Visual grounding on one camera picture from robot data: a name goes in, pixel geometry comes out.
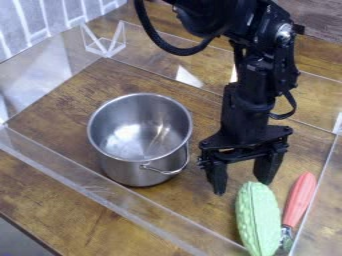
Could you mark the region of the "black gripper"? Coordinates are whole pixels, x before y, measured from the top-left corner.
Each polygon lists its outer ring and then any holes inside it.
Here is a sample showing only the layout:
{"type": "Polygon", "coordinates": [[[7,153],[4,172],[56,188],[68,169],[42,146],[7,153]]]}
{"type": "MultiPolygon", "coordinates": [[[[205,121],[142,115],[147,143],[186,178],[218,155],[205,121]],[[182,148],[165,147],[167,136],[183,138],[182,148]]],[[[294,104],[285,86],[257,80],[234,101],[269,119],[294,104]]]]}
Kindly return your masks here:
{"type": "Polygon", "coordinates": [[[227,186],[227,165],[254,160],[254,176],[270,185],[288,152],[289,126],[270,125],[270,110],[274,102],[261,96],[259,103],[247,99],[231,83],[225,87],[221,128],[201,141],[199,166],[206,167],[207,181],[214,194],[222,196],[227,186]]]}

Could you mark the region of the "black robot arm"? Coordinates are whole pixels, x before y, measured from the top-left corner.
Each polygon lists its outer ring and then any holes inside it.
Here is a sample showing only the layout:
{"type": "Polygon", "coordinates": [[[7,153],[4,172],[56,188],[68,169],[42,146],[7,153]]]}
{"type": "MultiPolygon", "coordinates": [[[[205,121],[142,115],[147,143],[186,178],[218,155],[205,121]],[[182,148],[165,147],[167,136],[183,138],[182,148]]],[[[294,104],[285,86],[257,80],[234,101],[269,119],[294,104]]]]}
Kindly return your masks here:
{"type": "Polygon", "coordinates": [[[225,87],[221,128],[201,141],[199,166],[214,193],[226,192],[227,165],[251,160],[259,182],[270,184],[288,152],[293,129],[272,125],[290,113],[272,112],[278,96],[297,102],[290,90],[300,71],[294,63],[296,30],[290,14],[272,0],[170,0],[189,32],[226,36],[234,48],[238,81],[225,87]]]}

